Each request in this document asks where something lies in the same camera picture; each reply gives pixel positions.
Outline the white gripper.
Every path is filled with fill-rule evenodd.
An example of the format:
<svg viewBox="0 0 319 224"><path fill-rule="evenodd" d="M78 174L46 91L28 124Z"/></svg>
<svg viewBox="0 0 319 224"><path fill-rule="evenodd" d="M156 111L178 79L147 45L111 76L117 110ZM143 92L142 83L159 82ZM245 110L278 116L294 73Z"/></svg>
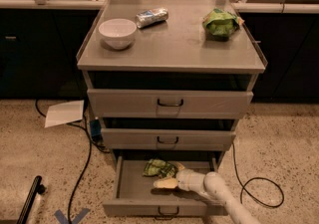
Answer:
<svg viewBox="0 0 319 224"><path fill-rule="evenodd" d="M166 177L154 182L154 187L159 189L179 188L184 191L203 192L205 174L185 169L185 166L177 162L175 164L178 173L175 178Z"/></svg>

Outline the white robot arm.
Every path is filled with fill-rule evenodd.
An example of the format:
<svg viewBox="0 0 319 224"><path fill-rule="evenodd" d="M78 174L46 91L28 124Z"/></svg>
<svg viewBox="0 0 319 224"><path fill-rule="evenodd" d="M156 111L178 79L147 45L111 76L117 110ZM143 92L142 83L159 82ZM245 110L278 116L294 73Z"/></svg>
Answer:
<svg viewBox="0 0 319 224"><path fill-rule="evenodd" d="M214 171L202 174L178 164L175 177L166 177L154 182L155 188L192 191L212 201L218 200L234 224L261 224L231 193L222 176Z"/></svg>

